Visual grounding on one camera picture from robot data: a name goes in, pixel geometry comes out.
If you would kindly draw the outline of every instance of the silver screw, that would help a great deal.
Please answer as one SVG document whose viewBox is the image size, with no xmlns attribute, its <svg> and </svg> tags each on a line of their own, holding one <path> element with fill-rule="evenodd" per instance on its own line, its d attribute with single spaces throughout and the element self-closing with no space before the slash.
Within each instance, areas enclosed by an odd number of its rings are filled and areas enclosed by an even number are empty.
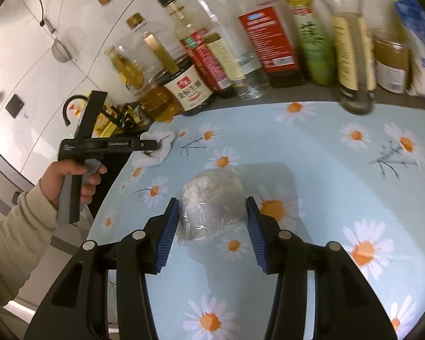
<svg viewBox="0 0 425 340">
<path fill-rule="evenodd" d="M 291 233 L 288 230 L 280 230 L 279 231 L 279 238 L 280 239 L 290 239 L 292 237 Z"/>
<path fill-rule="evenodd" d="M 91 251 L 95 247 L 95 242 L 93 240 L 87 240 L 83 245 L 82 248 L 86 251 Z"/>
<path fill-rule="evenodd" d="M 143 231 L 143 230 L 137 230 L 137 231 L 134 231 L 132 233 L 132 237 L 135 240 L 142 240 L 145 236 L 146 236 L 146 234 L 145 234 L 145 231 Z"/>
<path fill-rule="evenodd" d="M 328 244 L 328 247 L 331 251 L 338 252 L 340 250 L 340 244 L 337 242 L 330 242 Z"/>
</svg>

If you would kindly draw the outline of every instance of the clear plastic bottle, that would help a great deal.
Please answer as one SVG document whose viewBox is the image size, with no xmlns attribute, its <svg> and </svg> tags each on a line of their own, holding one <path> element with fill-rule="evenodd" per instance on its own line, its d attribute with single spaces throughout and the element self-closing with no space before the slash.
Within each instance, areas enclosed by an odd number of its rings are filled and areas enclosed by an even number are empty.
<svg viewBox="0 0 425 340">
<path fill-rule="evenodd" d="M 284 0 L 291 9 L 304 49 L 311 81 L 330 86 L 335 81 L 335 54 L 313 0 Z"/>
<path fill-rule="evenodd" d="M 255 47 L 272 87 L 299 86 L 304 78 L 296 33 L 284 21 L 278 0 L 228 0 Z"/>
<path fill-rule="evenodd" d="M 323 1 L 333 16 L 340 102 L 353 114 L 368 114 L 376 80 L 373 41 L 362 17 L 362 1 Z"/>
<path fill-rule="evenodd" d="M 269 81 L 243 27 L 217 0 L 187 0 L 189 8 L 203 14 L 212 30 L 203 37 L 219 61 L 238 96 L 255 99 L 265 94 Z"/>
</svg>

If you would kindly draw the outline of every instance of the person's arm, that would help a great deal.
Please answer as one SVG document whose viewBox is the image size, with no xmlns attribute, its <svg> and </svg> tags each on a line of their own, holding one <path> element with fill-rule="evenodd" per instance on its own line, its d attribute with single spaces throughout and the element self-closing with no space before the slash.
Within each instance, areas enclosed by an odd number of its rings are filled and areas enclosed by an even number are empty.
<svg viewBox="0 0 425 340">
<path fill-rule="evenodd" d="M 101 182 L 99 173 L 89 177 L 81 190 L 80 201 L 90 203 L 95 185 Z M 29 193 L 23 193 L 8 217 L 0 222 L 0 305 L 16 298 L 19 289 L 30 278 L 49 247 L 57 227 L 58 195 L 66 175 L 82 175 L 85 166 L 74 161 L 54 162 Z"/>
</svg>

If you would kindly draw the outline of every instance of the light blue tablecloth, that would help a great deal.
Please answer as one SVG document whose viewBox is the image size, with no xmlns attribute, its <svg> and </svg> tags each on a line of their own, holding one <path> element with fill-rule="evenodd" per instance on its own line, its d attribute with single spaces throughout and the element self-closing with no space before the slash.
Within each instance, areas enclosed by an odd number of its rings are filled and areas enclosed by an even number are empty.
<svg viewBox="0 0 425 340">
<path fill-rule="evenodd" d="M 177 116 L 151 128 L 159 129 L 178 135 L 169 156 L 146 169 L 129 159 L 89 239 L 117 242 L 163 213 L 200 171 L 234 167 L 282 227 L 346 247 L 399 338 L 415 325 L 425 311 L 425 111 L 377 105 L 358 117 L 331 102 L 253 105 Z M 263 339 L 276 277 L 257 266 L 246 229 L 207 245 L 175 241 L 167 266 L 147 281 L 161 339 Z M 306 339 L 313 290 L 311 277 Z M 113 297 L 110 286 L 112 308 Z"/>
</svg>

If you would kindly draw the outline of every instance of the beige sleeve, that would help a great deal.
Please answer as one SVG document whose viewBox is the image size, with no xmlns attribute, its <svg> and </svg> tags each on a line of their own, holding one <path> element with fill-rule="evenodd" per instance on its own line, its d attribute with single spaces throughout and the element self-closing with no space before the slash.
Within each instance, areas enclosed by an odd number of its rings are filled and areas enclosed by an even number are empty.
<svg viewBox="0 0 425 340">
<path fill-rule="evenodd" d="M 57 210 L 39 184 L 23 193 L 8 217 L 0 222 L 0 305 L 16 298 L 49 247 Z"/>
</svg>

